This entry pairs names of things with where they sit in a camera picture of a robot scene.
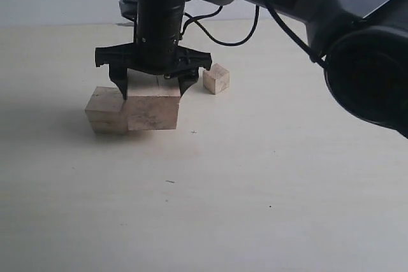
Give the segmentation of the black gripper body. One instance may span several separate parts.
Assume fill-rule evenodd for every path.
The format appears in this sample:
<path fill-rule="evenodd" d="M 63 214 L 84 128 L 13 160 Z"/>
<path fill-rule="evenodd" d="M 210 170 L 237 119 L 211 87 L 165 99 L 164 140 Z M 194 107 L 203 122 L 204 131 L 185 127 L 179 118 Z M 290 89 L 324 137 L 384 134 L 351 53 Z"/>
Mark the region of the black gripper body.
<path fill-rule="evenodd" d="M 126 43 L 95 49 L 97 67 L 108 65 L 110 78 L 127 78 L 128 70 L 148 75 L 176 78 L 193 75 L 212 66 L 209 53 L 175 46 L 166 50 L 145 48 L 136 43 Z"/>

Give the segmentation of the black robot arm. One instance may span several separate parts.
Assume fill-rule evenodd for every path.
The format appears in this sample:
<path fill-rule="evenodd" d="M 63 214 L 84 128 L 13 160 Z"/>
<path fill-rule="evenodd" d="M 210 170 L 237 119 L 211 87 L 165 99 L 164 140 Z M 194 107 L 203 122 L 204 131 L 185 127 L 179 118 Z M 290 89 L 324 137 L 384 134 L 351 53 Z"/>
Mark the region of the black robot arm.
<path fill-rule="evenodd" d="M 210 69 L 207 52 L 183 47 L 186 27 L 202 16 L 191 0 L 120 0 L 133 41 L 94 51 L 96 67 L 127 96 L 128 71 L 176 79 L 185 92 Z M 201 0 L 224 8 L 235 0 Z M 241 0 L 266 10 L 310 61 L 334 100 L 352 116 L 407 135 L 407 0 Z"/>

